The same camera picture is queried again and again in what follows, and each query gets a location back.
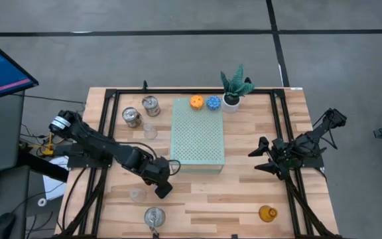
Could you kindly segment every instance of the computer mouse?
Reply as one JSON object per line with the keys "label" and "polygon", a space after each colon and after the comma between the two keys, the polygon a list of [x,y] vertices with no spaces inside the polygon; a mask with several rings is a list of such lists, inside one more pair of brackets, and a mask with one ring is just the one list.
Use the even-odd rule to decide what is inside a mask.
{"label": "computer mouse", "polygon": [[0,216],[0,239],[8,239],[10,237],[15,221],[16,216],[11,212],[4,213]]}

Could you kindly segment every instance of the black metal frame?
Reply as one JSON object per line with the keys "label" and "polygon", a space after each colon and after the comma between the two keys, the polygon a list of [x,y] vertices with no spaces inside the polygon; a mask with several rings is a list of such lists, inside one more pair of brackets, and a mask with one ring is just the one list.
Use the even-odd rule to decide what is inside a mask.
{"label": "black metal frame", "polygon": [[[148,89],[147,83],[145,81],[144,81],[144,86],[142,89],[107,89],[105,91],[103,110],[101,112],[98,131],[100,133],[103,133],[103,131],[104,131],[109,101],[110,101],[110,99],[114,98],[113,109],[111,112],[111,119],[109,122],[109,131],[108,131],[108,136],[113,137],[120,95],[122,95],[122,94],[222,94],[222,93],[223,93],[223,89],[221,89],[221,88],[219,88],[219,89],[199,89],[199,88]],[[281,124],[280,124],[279,113],[278,113],[278,107],[277,107],[277,101],[276,101],[277,96],[280,98],[281,106],[283,108],[283,114],[284,114],[288,139],[292,140],[293,134],[291,131],[291,122],[290,122],[290,118],[289,118],[289,114],[288,114],[288,108],[286,105],[287,101],[285,99],[284,90],[283,89],[255,89],[254,91],[252,91],[251,94],[269,94],[270,95],[277,137],[282,138],[283,135],[282,135]],[[92,194],[94,192],[95,175],[96,175],[96,169],[91,169],[90,177],[88,179],[86,198],[85,198],[85,202],[88,204],[93,203],[93,202],[90,202],[90,199],[92,198]],[[99,226],[99,218],[101,215],[101,208],[102,208],[102,202],[103,202],[103,192],[104,192],[104,184],[105,184],[106,176],[107,176],[107,168],[103,168],[101,170],[101,177],[99,179],[100,181],[103,180],[103,185],[102,185],[102,189],[100,190],[99,195],[97,197],[91,235],[97,235],[98,226]],[[297,181],[297,185],[298,185],[298,190],[299,190],[300,194],[303,196],[303,199],[306,201],[306,194],[304,192],[304,185],[303,185],[302,175],[301,175],[300,170],[296,170],[296,181]],[[294,235],[295,236],[301,236],[302,234],[300,233],[300,226],[298,223],[298,215],[297,215],[297,211],[296,211],[296,204],[294,202],[294,197],[291,194],[287,184],[286,184],[286,186],[287,186],[287,197],[288,197],[288,203],[290,206],[290,214],[291,214],[291,220],[292,220],[292,227],[293,227]],[[84,219],[81,221],[80,229],[79,229],[79,233],[78,233],[79,235],[84,235],[84,233],[85,233],[86,224],[87,224],[87,220],[86,220],[87,217],[88,217],[88,213],[86,213]],[[308,232],[308,235],[313,235],[312,225],[311,225],[309,219],[307,218],[307,216],[305,214],[304,214],[304,221],[306,224],[306,231]]]}

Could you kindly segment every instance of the concrete floor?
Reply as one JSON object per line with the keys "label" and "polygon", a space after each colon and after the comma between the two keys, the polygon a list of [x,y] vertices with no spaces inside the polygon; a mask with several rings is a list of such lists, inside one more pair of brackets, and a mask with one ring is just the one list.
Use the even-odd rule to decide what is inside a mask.
{"label": "concrete floor", "polygon": [[[279,29],[382,29],[382,1],[274,0]],[[0,32],[270,29],[257,0],[0,0]],[[325,152],[328,188],[340,234],[382,238],[382,35],[281,35],[291,86],[303,87],[316,120],[337,108],[348,124]],[[243,63],[257,86],[281,86],[271,35],[163,37],[0,37],[0,47],[40,86],[27,90],[86,99],[92,86],[221,86],[219,71]],[[80,105],[26,99],[23,123],[36,134],[60,109]],[[31,175],[30,194],[43,190]],[[45,209],[28,203],[43,223]],[[46,228],[55,227],[51,220]],[[50,232],[37,232],[37,238]]]}

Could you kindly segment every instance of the white paper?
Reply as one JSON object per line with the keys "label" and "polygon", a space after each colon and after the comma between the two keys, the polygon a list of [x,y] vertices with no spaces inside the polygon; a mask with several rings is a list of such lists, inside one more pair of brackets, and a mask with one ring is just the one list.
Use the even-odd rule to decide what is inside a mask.
{"label": "white paper", "polygon": [[[50,163],[67,169],[67,161],[68,161],[68,157],[64,156],[64,157],[58,157],[55,159],[51,159]],[[45,176],[45,175],[43,175],[42,178],[44,179],[45,192],[49,192],[49,191],[53,190],[58,185],[60,185],[60,183],[62,183],[61,181],[51,179],[50,177]],[[60,185],[55,190],[53,190],[49,193],[46,193],[46,195],[45,195],[46,199],[52,200],[52,199],[56,199],[58,197],[61,197],[62,195],[64,195],[65,190],[66,190],[66,183],[63,183],[63,185]]]}

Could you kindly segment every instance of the wooden table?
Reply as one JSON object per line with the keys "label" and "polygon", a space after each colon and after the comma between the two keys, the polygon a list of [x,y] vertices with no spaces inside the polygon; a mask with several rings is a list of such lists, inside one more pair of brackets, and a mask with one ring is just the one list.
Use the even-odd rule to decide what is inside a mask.
{"label": "wooden table", "polygon": [[[94,129],[98,128],[106,88],[90,88],[84,112],[84,121]],[[295,137],[311,130],[311,122],[302,90],[285,89],[288,112]],[[145,114],[141,105],[144,94],[124,94],[120,97],[115,139],[117,141],[140,141],[149,144],[158,155],[169,158],[170,125],[174,98],[187,97],[180,94],[154,95],[159,100],[161,113],[155,118]],[[283,137],[287,138],[286,128],[277,100]],[[146,140],[142,126],[131,129],[121,117],[123,109],[133,106],[144,116],[144,121],[155,126],[157,138]],[[105,134],[110,119],[108,112]],[[292,222],[287,200],[285,183],[276,176],[257,171],[255,165],[267,162],[267,157],[248,157],[257,148],[259,137],[269,141],[277,138],[269,95],[252,94],[244,97],[239,111],[223,113],[223,131],[226,164],[219,175],[193,175],[179,173],[169,179],[174,190],[161,200],[154,194],[154,188],[146,186],[142,179],[132,175],[114,163],[108,171],[99,238],[150,238],[151,233],[144,223],[145,211],[152,206],[166,212],[166,222],[158,228],[161,238],[292,238]],[[80,169],[70,172],[62,209],[68,192]],[[69,223],[84,203],[89,169],[78,181],[66,214]],[[304,187],[312,210],[333,233],[338,233],[330,196],[325,179],[314,169],[302,169]],[[144,203],[134,203],[129,198],[129,190],[140,188],[147,191]],[[263,222],[258,210],[263,205],[275,207],[279,215],[271,223]],[[304,221],[301,209],[297,206],[302,233]],[[88,216],[87,232],[90,232],[94,208]]]}

